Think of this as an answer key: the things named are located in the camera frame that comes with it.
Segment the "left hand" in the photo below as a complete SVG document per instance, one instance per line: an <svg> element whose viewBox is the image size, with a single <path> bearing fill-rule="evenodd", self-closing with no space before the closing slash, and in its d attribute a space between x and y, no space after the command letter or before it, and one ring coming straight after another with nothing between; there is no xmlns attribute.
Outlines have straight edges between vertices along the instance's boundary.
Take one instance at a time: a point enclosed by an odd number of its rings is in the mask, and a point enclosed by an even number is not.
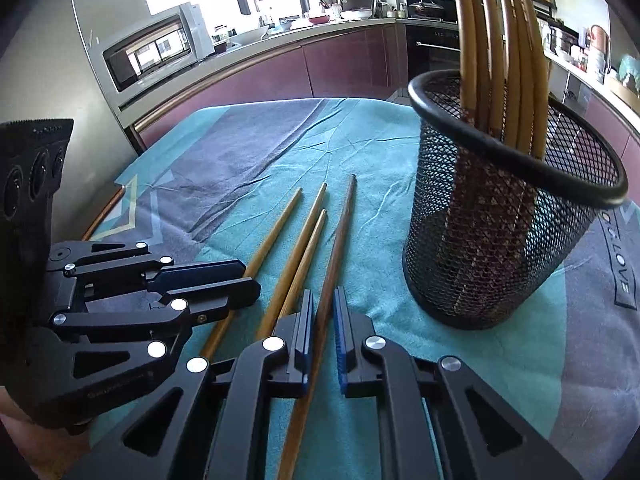
<svg viewBox="0 0 640 480"><path fill-rule="evenodd" d="M1 425L39 479L61 479L73 463L90 451L86 432L72 436L64 429L38 426L1 387Z"/></svg>

